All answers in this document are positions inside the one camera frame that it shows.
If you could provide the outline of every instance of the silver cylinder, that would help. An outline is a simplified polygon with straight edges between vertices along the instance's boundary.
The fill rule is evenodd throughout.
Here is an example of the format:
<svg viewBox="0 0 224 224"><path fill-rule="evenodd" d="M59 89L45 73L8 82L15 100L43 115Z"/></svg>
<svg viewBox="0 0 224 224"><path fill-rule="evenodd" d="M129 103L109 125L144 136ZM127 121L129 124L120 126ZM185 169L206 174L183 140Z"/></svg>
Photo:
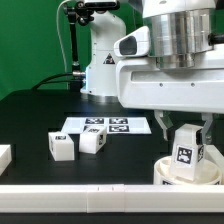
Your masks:
<svg viewBox="0 0 224 224"><path fill-rule="evenodd" d="M149 56L158 57L160 67L172 63L175 57L178 62L171 67L192 67L192 54L212 50L208 44L208 35L215 27L215 11L213 9L193 10L153 16L144 19L150 29L151 50Z"/></svg>

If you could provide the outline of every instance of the table surface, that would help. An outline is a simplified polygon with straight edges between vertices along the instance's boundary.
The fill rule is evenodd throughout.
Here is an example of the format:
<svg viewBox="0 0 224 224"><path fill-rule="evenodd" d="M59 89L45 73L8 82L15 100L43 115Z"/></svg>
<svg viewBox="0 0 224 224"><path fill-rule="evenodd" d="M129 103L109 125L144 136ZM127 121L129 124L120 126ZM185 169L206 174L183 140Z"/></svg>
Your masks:
<svg viewBox="0 0 224 224"><path fill-rule="evenodd" d="M96 155L78 152L75 161L55 162L48 148L48 132L61 130L67 117L146 117L151 135L115 134ZM200 114L171 113L175 127L202 125ZM172 141L164 141L153 111L124 109L119 103L83 100L66 90L16 91L0 102L0 144L11 144L13 161L0 184L152 184L153 166L170 155ZM215 122L214 142L223 151L223 119ZM7 223L181 223L223 222L222 214L0 214Z"/></svg>

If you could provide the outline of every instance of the black cable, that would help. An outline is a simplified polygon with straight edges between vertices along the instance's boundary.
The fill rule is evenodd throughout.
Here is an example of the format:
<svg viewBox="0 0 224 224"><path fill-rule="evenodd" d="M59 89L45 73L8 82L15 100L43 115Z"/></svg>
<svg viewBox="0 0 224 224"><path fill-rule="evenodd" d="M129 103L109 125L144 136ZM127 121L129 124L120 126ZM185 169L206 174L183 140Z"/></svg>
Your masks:
<svg viewBox="0 0 224 224"><path fill-rule="evenodd" d="M32 90L37 90L40 86L52 83L71 83L71 82L80 82L79 80L61 80L61 81L50 81L50 82L42 82L32 88Z"/></svg>
<svg viewBox="0 0 224 224"><path fill-rule="evenodd" d="M48 77L46 79L43 79L42 81L40 81L35 86L33 86L31 88L31 90L37 90L42 85L42 83L46 83L49 80L56 79L56 78L60 78L60 77L65 77L65 76L72 76L72 75L73 74L71 72L68 72L68 73L63 73L63 74L57 74L57 75L50 76L50 77Z"/></svg>

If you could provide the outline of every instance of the green backdrop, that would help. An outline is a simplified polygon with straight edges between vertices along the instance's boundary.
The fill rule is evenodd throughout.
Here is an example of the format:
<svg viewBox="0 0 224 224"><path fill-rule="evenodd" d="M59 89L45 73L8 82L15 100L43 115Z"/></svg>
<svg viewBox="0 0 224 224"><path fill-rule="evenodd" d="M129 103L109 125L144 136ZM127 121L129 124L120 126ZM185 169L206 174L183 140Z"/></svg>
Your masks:
<svg viewBox="0 0 224 224"><path fill-rule="evenodd" d="M56 11L61 0L1 0L0 7L0 99L15 90L30 89L42 79L64 72L56 32ZM141 26L137 13L122 4L115 14L124 20L127 33ZM60 27L68 64L71 63L67 18ZM224 11L217 12L217 31L224 32ZM77 27L82 68L90 62L89 27ZM66 88L66 84L43 88Z"/></svg>

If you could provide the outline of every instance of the white tray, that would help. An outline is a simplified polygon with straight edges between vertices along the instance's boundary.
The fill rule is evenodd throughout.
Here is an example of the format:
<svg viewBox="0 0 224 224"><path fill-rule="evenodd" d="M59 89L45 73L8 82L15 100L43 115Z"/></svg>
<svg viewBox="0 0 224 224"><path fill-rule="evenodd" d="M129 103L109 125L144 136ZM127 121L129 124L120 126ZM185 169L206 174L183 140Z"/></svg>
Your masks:
<svg viewBox="0 0 224 224"><path fill-rule="evenodd" d="M81 134L92 125L106 126L107 134L151 134L145 117L68 117L61 132Z"/></svg>

